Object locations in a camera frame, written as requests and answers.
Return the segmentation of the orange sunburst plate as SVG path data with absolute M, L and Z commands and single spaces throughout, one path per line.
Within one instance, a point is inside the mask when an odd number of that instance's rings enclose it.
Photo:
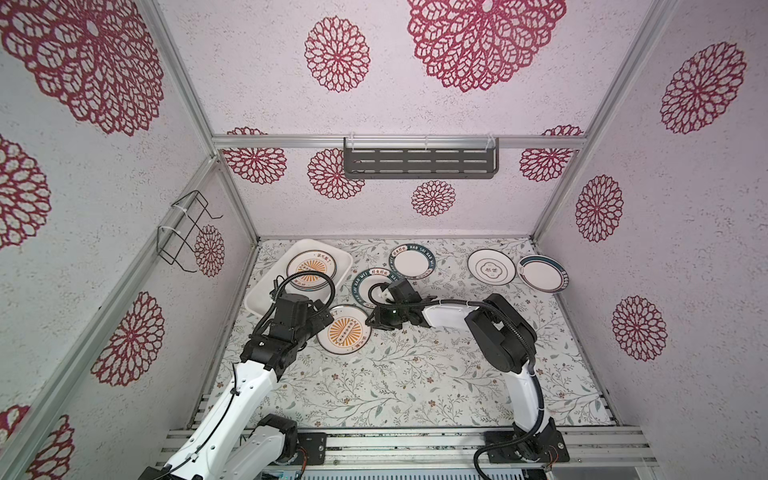
M 308 250 L 294 256 L 288 263 L 286 273 L 291 276 L 297 272 L 316 271 L 332 278 L 337 271 L 337 264 L 331 254 L 323 250 Z M 317 275 L 303 275 L 294 278 L 291 285 L 300 291 L 317 291 L 327 286 L 327 282 Z
M 362 349 L 371 337 L 367 313 L 353 305 L 330 309 L 333 322 L 317 335 L 320 346 L 335 355 L 348 355 Z

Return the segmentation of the white plate brown line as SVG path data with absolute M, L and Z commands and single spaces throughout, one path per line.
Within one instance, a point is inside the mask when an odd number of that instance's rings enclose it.
M 514 261 L 506 254 L 494 249 L 479 249 L 467 258 L 470 274 L 480 282 L 491 286 L 511 283 L 517 276 Z

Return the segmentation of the striped rim plate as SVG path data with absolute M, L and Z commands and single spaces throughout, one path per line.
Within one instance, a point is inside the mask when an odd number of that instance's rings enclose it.
M 547 256 L 525 256 L 520 259 L 518 269 L 520 278 L 526 285 L 543 293 L 561 292 L 570 283 L 565 268 Z

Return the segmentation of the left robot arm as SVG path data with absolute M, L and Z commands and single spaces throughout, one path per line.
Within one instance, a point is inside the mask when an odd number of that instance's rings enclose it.
M 263 400 L 308 341 L 333 322 L 320 300 L 284 294 L 264 315 L 233 365 L 228 392 L 221 395 L 186 443 L 161 468 L 147 467 L 142 479 L 256 479 L 273 463 L 297 456 L 297 424 L 269 414 L 251 436 L 242 434 Z

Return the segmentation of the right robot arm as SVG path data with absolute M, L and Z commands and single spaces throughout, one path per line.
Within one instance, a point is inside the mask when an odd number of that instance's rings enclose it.
M 400 330 L 405 324 L 469 333 L 485 360 L 502 374 L 517 427 L 524 441 L 541 434 L 550 415 L 536 375 L 537 334 L 500 294 L 483 300 L 421 296 L 406 279 L 378 282 L 368 289 L 373 304 L 366 324 L 377 330 Z

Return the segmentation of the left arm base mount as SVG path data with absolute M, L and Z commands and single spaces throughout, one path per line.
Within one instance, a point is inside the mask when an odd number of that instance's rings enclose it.
M 268 414 L 257 424 L 258 428 L 271 427 L 284 435 L 282 450 L 273 465 L 323 465 L 328 434 L 301 433 L 297 422 L 276 414 Z

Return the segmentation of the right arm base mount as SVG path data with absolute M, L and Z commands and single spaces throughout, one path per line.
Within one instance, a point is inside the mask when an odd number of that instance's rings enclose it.
M 492 464 L 502 463 L 566 463 L 570 454 L 561 432 L 554 423 L 547 424 L 541 432 L 513 446 L 489 450 Z

